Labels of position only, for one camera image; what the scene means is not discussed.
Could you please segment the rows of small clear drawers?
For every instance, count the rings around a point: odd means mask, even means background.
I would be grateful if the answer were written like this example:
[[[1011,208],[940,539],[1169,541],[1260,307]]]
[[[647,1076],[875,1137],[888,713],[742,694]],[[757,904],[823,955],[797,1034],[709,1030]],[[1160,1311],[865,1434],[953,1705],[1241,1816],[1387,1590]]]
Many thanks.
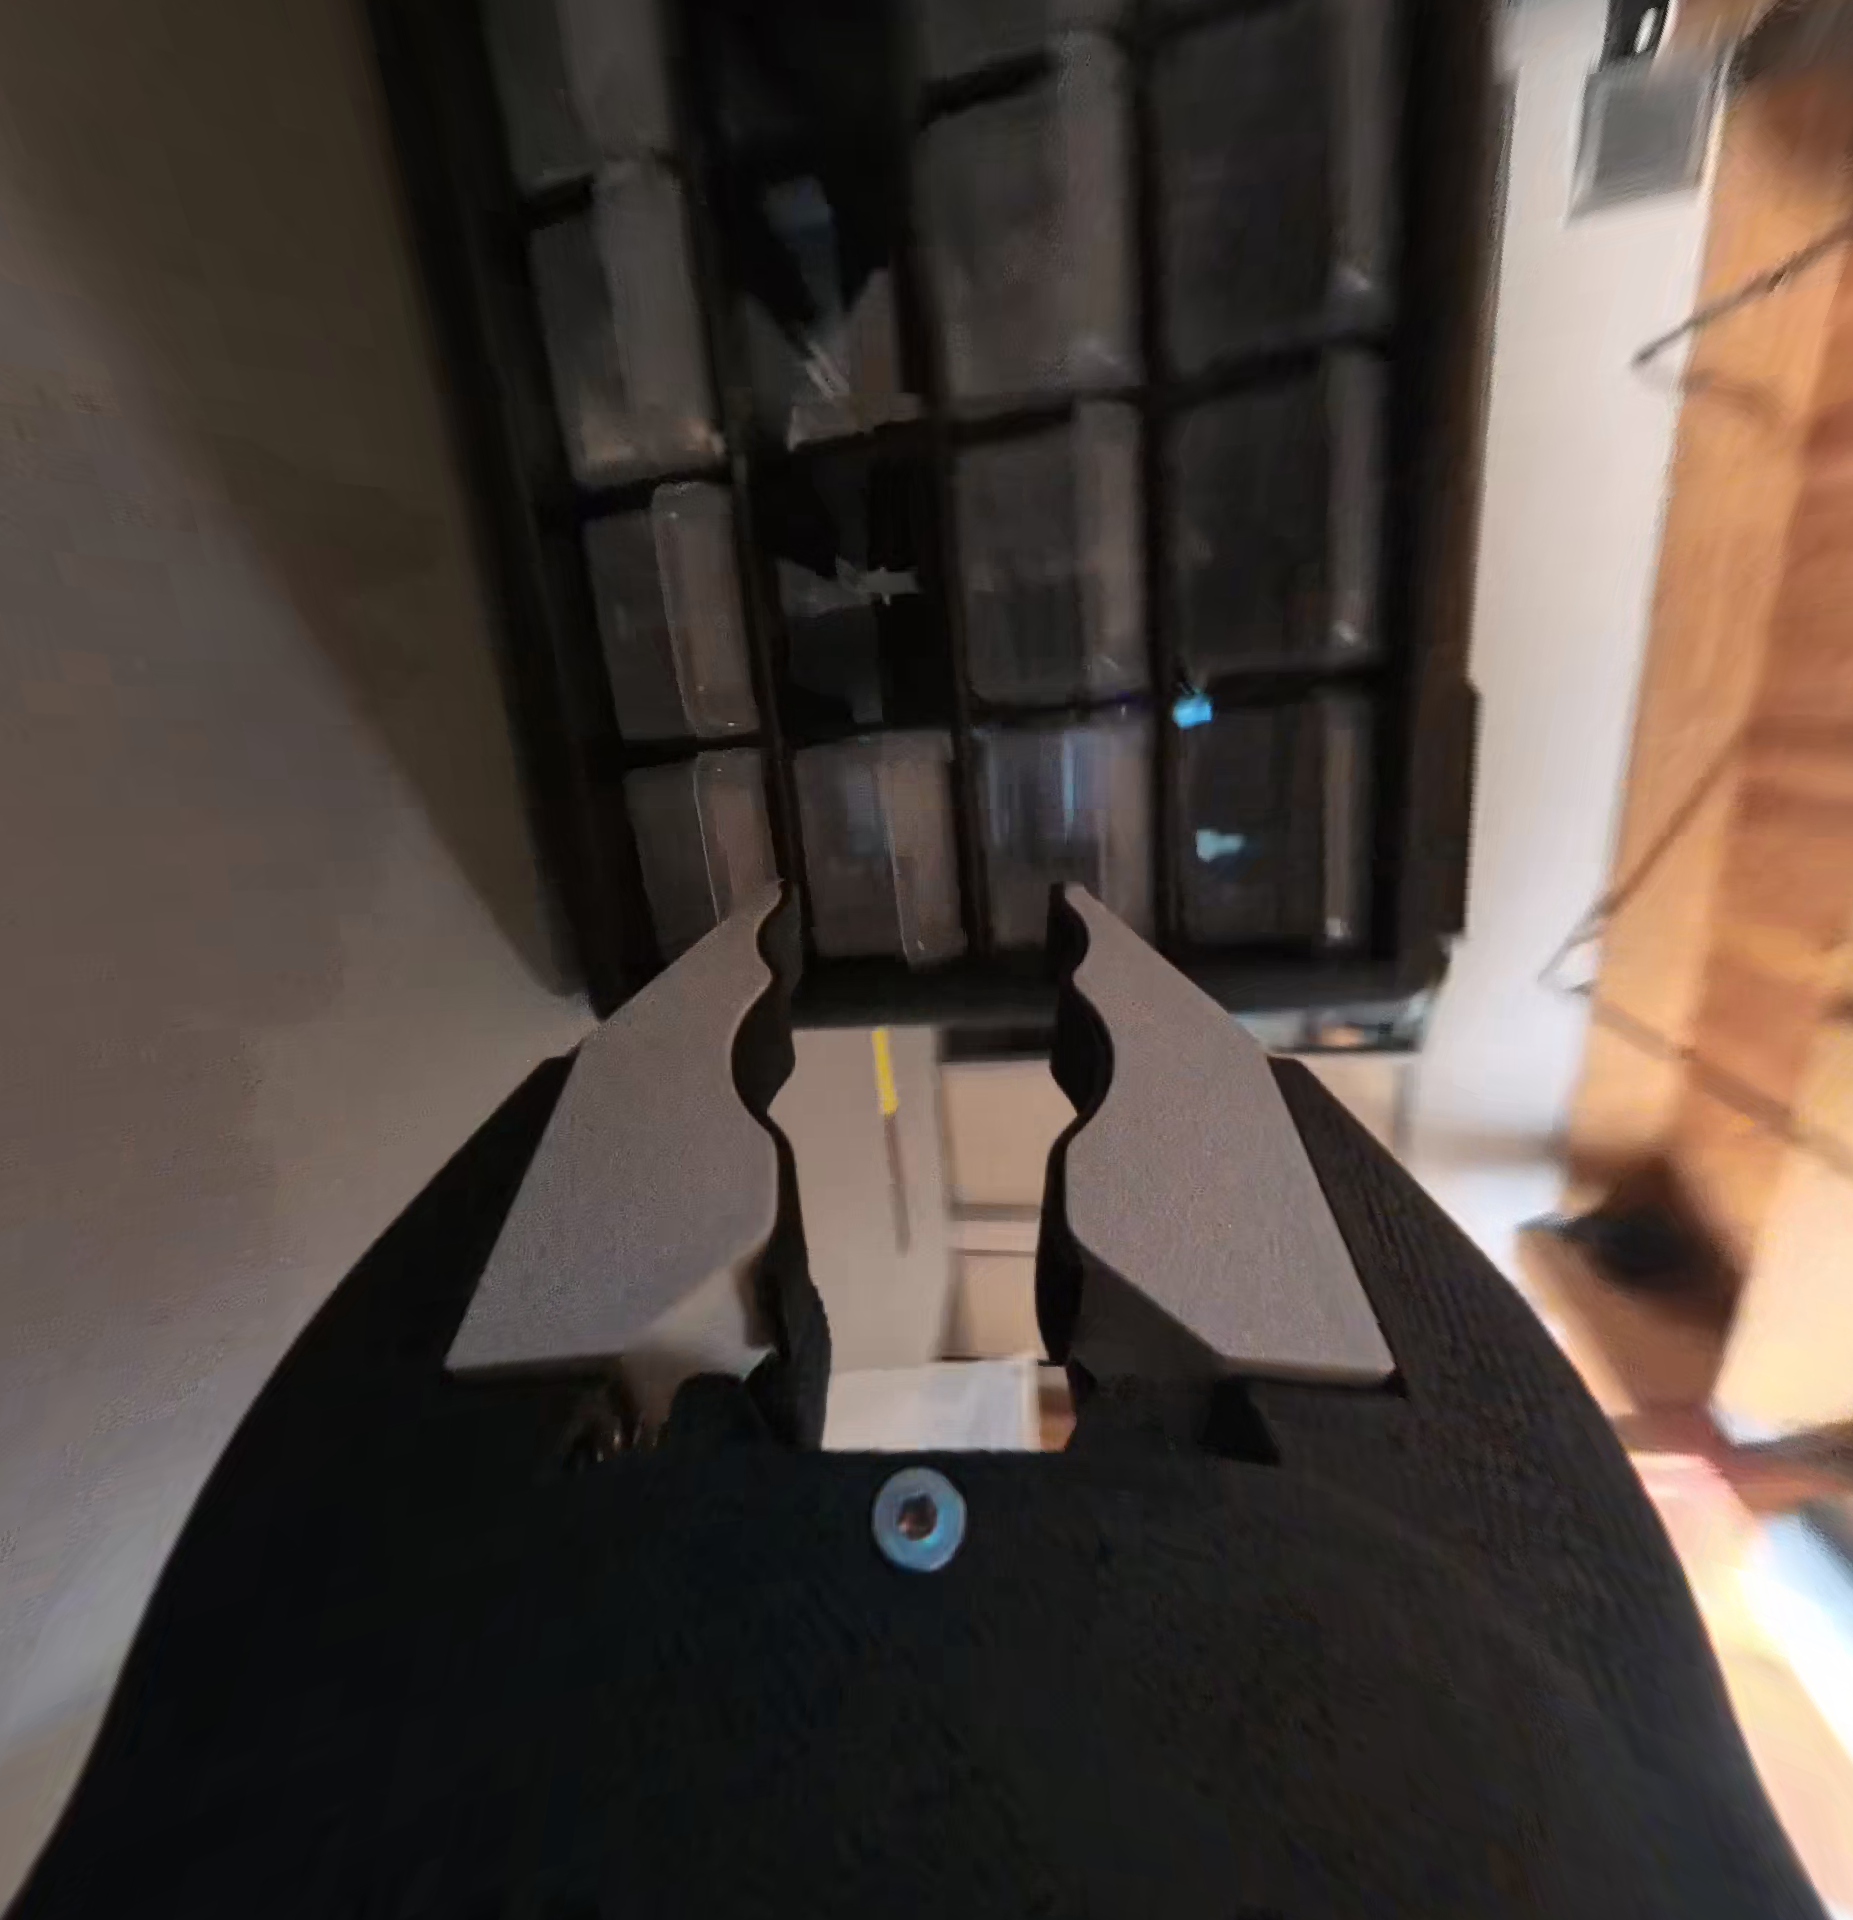
[[[475,3],[661,959],[1363,949],[1396,3]]]

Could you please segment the black drawer cabinet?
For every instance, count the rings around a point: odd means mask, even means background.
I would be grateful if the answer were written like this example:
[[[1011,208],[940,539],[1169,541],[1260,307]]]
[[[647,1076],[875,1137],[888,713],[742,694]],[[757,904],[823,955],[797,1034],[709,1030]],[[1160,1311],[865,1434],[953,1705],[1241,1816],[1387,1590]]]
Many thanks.
[[[1493,3],[1396,3],[1401,29],[1395,308],[1371,733],[1371,926],[1363,949],[1313,955],[1186,951],[1166,959],[1230,1013],[1395,1010],[1432,993],[1464,926],[1478,699],[1466,672],[1478,551],[1493,159]],[[525,286],[520,214],[475,3],[367,3],[396,163],[416,225],[481,561],[498,596],[502,670],[530,819],[555,901],[557,954],[608,1013],[653,977],[631,842],[607,781],[544,353]],[[1032,951],[938,971],[809,954],[802,1023],[1011,1029],[1048,1006]]]

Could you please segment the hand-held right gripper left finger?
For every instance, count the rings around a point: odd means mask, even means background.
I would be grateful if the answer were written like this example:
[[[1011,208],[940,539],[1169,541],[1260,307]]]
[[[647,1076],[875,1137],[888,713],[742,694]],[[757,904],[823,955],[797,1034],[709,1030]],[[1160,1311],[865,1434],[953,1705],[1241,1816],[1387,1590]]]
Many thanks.
[[[767,880],[586,1034],[449,1376],[598,1378],[635,1431],[688,1382],[733,1378],[775,1439],[823,1442],[832,1334],[771,1116],[801,959],[797,901]]]

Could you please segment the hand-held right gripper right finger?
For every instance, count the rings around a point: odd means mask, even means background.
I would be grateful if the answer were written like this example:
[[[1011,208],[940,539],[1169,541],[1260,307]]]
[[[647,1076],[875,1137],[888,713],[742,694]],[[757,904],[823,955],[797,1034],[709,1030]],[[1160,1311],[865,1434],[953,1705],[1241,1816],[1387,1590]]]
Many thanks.
[[[1263,1046],[1078,883],[1049,892],[1036,1324],[1076,1441],[1119,1410],[1256,1447],[1257,1385],[1384,1395],[1395,1353]]]

